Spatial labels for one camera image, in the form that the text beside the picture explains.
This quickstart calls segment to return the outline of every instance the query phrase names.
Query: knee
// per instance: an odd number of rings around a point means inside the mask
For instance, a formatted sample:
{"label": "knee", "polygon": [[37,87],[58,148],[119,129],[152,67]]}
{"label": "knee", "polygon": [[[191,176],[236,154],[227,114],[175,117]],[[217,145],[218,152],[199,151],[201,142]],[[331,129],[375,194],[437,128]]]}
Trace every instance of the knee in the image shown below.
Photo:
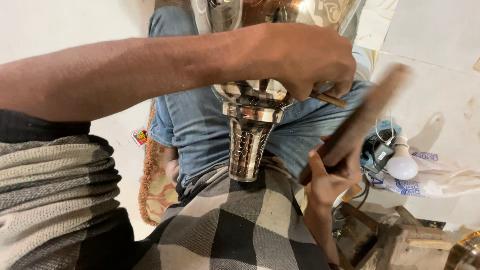
{"label": "knee", "polygon": [[148,26],[149,37],[192,35],[196,35],[193,18],[179,7],[161,7],[150,18]]}

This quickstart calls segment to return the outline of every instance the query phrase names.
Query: person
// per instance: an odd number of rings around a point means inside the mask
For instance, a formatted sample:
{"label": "person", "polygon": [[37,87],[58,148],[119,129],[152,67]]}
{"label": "person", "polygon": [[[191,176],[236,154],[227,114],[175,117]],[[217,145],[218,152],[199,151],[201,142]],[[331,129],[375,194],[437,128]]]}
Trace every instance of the person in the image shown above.
{"label": "person", "polygon": [[[329,168],[312,149],[359,105],[350,42],[334,30],[261,24],[195,35],[174,7],[150,38],[69,48],[0,65],[0,268],[329,269],[339,264],[330,210],[360,180],[357,147]],[[228,129],[212,84],[273,78],[299,102],[266,146],[258,179],[228,177]],[[307,99],[348,100],[339,109]],[[156,98],[149,135],[169,147],[180,203],[135,242],[114,199],[113,148],[90,122]],[[308,206],[295,175],[309,164]]]}

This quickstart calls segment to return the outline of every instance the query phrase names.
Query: black and white checkered blanket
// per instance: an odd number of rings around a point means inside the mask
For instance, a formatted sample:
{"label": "black and white checkered blanket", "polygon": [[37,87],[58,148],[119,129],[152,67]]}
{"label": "black and white checkered blanket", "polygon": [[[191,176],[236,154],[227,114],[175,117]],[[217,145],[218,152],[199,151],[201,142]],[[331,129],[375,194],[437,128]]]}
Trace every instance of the black and white checkered blanket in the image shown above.
{"label": "black and white checkered blanket", "polygon": [[135,242],[112,153],[91,135],[0,143],[0,269],[329,269],[276,158],[251,183],[212,167]]}
{"label": "black and white checkered blanket", "polygon": [[275,158],[263,160],[255,182],[230,179],[226,166],[216,166],[187,190],[159,226],[162,267],[329,269],[303,223],[303,187]]}

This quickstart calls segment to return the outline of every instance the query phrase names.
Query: dirt stain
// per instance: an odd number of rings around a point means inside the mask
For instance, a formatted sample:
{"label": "dirt stain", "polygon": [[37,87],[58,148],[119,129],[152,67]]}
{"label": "dirt stain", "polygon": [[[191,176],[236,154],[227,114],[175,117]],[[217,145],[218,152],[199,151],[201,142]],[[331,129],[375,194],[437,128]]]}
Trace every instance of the dirt stain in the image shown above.
{"label": "dirt stain", "polygon": [[470,98],[467,102],[467,105],[469,105],[471,108],[473,108],[474,103],[475,103],[475,98]]}

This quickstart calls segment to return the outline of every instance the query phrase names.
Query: black sleeve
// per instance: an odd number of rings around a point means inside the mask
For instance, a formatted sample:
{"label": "black sleeve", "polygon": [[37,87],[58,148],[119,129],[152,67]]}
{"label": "black sleeve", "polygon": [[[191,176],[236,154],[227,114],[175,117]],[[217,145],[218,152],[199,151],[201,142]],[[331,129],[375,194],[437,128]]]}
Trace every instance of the black sleeve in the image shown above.
{"label": "black sleeve", "polygon": [[53,141],[58,138],[87,135],[90,122],[50,122],[22,112],[0,109],[0,142],[23,143]]}

